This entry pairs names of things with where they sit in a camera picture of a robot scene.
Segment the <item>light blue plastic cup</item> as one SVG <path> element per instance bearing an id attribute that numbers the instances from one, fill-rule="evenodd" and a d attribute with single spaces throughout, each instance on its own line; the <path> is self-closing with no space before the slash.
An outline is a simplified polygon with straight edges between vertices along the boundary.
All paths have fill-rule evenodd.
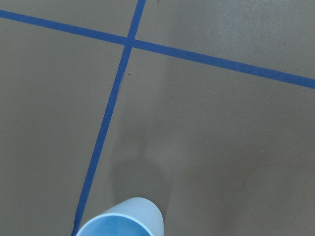
<path id="1" fill-rule="evenodd" d="M 163 236 L 164 220 L 159 208 L 142 197 L 127 199 L 90 219 L 78 236 Z"/>

